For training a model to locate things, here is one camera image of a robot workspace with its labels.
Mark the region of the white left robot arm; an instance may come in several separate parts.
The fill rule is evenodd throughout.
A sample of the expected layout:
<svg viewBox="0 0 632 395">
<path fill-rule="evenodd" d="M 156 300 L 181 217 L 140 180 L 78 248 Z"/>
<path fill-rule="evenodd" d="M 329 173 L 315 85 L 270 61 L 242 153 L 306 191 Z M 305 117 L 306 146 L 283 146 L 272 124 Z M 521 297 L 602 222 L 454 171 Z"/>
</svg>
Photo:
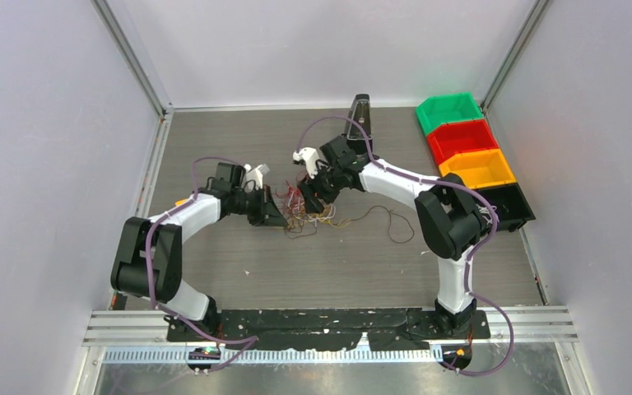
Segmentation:
<svg viewBox="0 0 632 395">
<path fill-rule="evenodd" d="M 266 164 L 220 162 L 214 176 L 181 204 L 156 216 L 128 218 L 110 276 L 112 288 L 156 303 L 188 319 L 188 330 L 211 340 L 220 327 L 216 301 L 183 279 L 183 246 L 200 230 L 230 215 L 252 226 L 287 226 L 264 178 Z"/>
</svg>

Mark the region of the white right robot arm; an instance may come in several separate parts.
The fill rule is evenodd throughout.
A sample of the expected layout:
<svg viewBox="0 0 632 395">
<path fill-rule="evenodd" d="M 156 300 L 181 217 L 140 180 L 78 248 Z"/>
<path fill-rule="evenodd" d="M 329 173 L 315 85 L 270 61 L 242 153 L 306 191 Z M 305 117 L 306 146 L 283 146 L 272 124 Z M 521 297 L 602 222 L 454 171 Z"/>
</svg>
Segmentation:
<svg viewBox="0 0 632 395">
<path fill-rule="evenodd" d="M 369 147 L 359 153 L 345 137 L 335 137 L 319 149 L 298 148 L 292 160 L 306 170 L 298 188 L 308 213 L 322 212 L 343 189 L 379 194 L 414 209 L 423 239 L 438 262 L 434 326 L 451 338 L 469 328 L 477 307 L 473 254 L 482 237 L 493 232 L 478 207 L 479 193 L 466 188 L 455 174 L 426 177 L 389 164 Z"/>
</svg>

